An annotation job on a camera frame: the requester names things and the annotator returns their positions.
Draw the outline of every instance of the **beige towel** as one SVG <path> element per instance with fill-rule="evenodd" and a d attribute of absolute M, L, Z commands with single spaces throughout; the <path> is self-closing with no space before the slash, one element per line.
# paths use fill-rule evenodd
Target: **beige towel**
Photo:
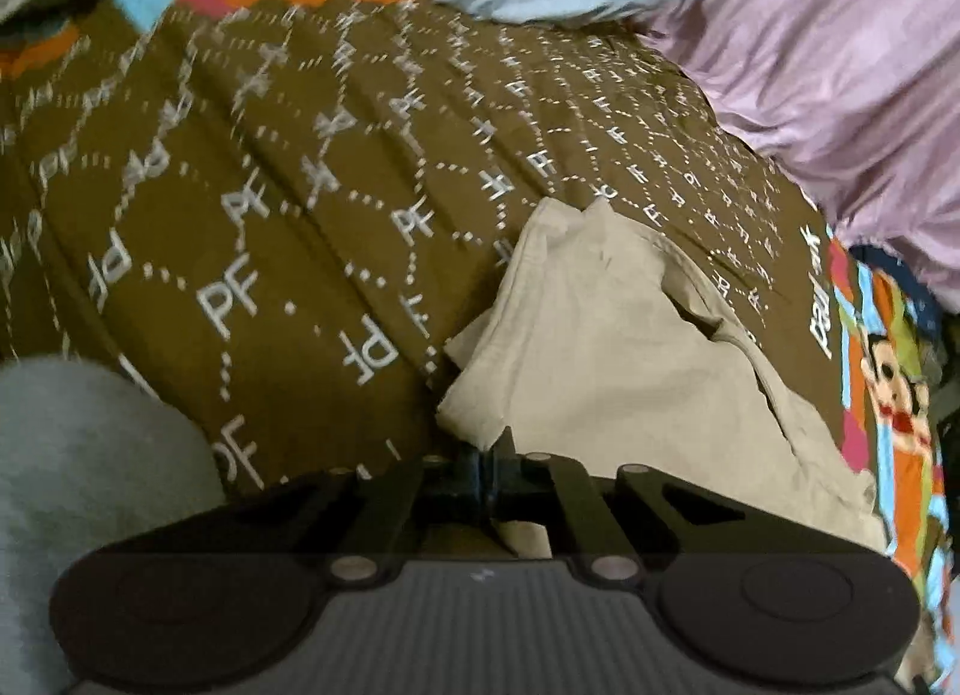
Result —
<path fill-rule="evenodd" d="M 875 483 L 854 474 L 733 310 L 673 242 L 600 200 L 544 199 L 496 303 L 448 353 L 443 428 L 488 448 L 643 463 L 881 551 Z"/>

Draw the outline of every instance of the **monkey cartoon face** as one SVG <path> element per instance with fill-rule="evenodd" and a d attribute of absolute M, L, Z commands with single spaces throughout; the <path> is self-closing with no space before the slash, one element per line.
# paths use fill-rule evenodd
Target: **monkey cartoon face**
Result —
<path fill-rule="evenodd" d="M 893 343 L 884 335 L 866 335 L 868 356 L 861 363 L 877 421 L 890 424 L 896 450 L 932 460 L 933 440 L 926 412 L 930 391 L 901 369 Z"/>
<path fill-rule="evenodd" d="M 893 343 L 883 335 L 868 335 L 869 358 L 864 358 L 864 378 L 870 385 L 877 407 L 885 417 L 913 414 L 913 393 L 901 372 Z"/>

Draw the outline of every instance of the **round black pad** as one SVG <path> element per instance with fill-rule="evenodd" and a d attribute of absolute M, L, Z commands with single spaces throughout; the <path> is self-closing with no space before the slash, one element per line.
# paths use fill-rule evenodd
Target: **round black pad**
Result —
<path fill-rule="evenodd" d="M 679 556 L 664 573 L 659 602 L 707 660 L 801 687 L 889 670 L 920 618 L 910 580 L 871 553 Z"/>
<path fill-rule="evenodd" d="M 196 690 L 269 664 L 298 636 L 314 583 L 285 556 L 97 553 L 58 581 L 50 621 L 85 677 Z"/>

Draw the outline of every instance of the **black device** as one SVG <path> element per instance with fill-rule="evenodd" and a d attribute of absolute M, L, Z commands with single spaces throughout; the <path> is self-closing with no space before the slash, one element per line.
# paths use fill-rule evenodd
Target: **black device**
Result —
<path fill-rule="evenodd" d="M 507 520 L 553 559 L 419 554 L 430 525 Z M 642 465 L 517 457 L 509 430 L 106 547 L 50 603 L 76 695 L 898 695 L 919 616 L 884 556 Z"/>

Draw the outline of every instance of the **metal screw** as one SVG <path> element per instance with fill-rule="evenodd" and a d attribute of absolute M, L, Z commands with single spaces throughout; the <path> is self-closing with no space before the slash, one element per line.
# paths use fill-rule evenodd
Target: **metal screw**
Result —
<path fill-rule="evenodd" d="M 361 582 L 376 575 L 376 562 L 366 556 L 339 556 L 331 562 L 330 573 L 342 582 Z"/>
<path fill-rule="evenodd" d="M 602 579 L 609 582 L 624 582 L 640 573 L 640 566 L 627 556 L 609 555 L 598 556 L 594 559 L 590 569 Z"/>

